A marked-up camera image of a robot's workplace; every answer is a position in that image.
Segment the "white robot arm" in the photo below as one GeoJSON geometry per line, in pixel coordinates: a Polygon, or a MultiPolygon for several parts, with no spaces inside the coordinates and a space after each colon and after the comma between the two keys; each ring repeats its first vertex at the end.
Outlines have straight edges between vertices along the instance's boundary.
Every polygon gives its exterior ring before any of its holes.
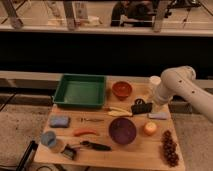
{"type": "Polygon", "coordinates": [[[160,78],[161,82],[153,93],[153,101],[156,104],[164,105],[174,95],[178,95],[213,123],[213,95],[193,83],[196,72],[192,67],[165,69],[160,78]]]}

